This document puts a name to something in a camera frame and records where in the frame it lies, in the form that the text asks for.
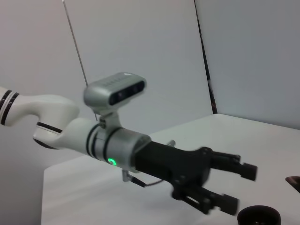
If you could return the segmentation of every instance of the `cable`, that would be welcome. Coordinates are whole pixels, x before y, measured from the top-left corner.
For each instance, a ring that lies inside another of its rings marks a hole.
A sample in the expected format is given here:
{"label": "cable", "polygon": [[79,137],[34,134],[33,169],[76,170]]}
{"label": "cable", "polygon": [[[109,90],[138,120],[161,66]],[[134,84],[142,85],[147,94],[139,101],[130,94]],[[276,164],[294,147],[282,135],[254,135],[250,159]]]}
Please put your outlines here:
{"label": "cable", "polygon": [[159,184],[161,182],[163,182],[164,180],[159,180],[159,181],[156,181],[156,182],[153,182],[153,183],[150,183],[150,184],[146,184],[145,187],[149,187],[149,186],[153,186],[153,185],[156,185],[156,184]]}
{"label": "cable", "polygon": [[141,180],[137,179],[136,177],[132,177],[131,178],[131,182],[134,183],[134,184],[137,184],[138,186],[141,186],[143,188],[145,187],[149,187],[149,186],[153,186],[153,185],[156,185],[156,184],[159,184],[161,182],[163,182],[164,180],[158,180],[158,181],[155,181],[153,183],[150,183],[150,184],[146,184],[144,182],[142,182]]}

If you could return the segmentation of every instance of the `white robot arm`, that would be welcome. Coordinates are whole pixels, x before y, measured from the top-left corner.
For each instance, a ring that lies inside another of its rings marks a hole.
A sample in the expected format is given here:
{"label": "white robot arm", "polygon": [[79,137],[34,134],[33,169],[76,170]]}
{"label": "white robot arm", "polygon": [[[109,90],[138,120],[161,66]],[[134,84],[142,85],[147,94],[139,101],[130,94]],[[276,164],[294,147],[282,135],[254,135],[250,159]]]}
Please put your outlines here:
{"label": "white robot arm", "polygon": [[174,199],[185,201],[205,214],[218,206],[223,212],[234,215],[238,199],[218,195],[202,185],[211,168],[255,180],[257,167],[240,164],[240,156],[214,152],[207,147],[184,151],[123,128],[118,109],[141,95],[145,87],[144,78],[129,73],[118,73],[90,84],[84,92],[84,102],[100,115],[99,122],[77,118],[78,107],[64,97],[22,96],[0,88],[0,122],[12,126],[26,115],[36,115],[39,120],[33,139],[38,144],[50,149],[73,149],[120,167],[124,181],[142,187],[149,185],[128,172],[147,173],[171,183]]}

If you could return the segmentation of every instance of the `black cup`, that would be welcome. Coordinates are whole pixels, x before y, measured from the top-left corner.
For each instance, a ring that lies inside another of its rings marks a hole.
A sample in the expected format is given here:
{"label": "black cup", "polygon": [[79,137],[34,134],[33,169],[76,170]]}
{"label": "black cup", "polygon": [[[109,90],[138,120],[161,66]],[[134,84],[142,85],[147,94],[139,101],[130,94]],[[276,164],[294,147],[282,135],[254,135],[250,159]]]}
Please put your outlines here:
{"label": "black cup", "polygon": [[264,205],[255,205],[239,212],[238,223],[239,225],[281,225],[281,218],[275,209]]}

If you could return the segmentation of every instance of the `white table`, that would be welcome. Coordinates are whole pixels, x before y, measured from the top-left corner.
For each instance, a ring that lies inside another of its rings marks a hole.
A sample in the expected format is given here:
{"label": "white table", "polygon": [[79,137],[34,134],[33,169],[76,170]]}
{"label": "white table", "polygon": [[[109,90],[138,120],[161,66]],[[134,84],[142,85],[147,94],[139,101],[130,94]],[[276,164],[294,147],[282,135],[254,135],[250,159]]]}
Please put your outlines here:
{"label": "white table", "polygon": [[[151,135],[176,147],[239,154],[259,167],[256,182],[212,170],[205,187],[240,199],[240,210],[268,205],[279,211],[283,225],[300,224],[300,193],[285,181],[300,176],[300,131],[240,118],[212,115]],[[145,181],[156,180],[138,174]],[[214,210],[210,215],[170,197],[163,182],[142,188],[123,183],[121,169],[88,156],[45,170],[43,225],[235,225],[236,217]]]}

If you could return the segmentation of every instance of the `white wall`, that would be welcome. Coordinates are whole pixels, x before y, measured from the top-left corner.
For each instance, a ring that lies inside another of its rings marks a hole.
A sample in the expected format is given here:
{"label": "white wall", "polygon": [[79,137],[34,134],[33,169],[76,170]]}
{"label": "white wall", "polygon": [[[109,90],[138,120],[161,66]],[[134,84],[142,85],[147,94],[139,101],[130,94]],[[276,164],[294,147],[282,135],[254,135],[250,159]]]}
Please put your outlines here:
{"label": "white wall", "polygon": [[147,134],[212,114],[193,0],[65,0],[89,82],[120,71],[148,81],[121,110]]}
{"label": "white wall", "polygon": [[[24,95],[58,94],[74,100],[81,116],[85,87],[61,0],[0,3],[0,86]],[[44,169],[79,156],[49,150],[32,140],[37,118],[0,126],[0,224],[37,225]]]}
{"label": "white wall", "polygon": [[197,0],[219,113],[300,128],[300,1]]}

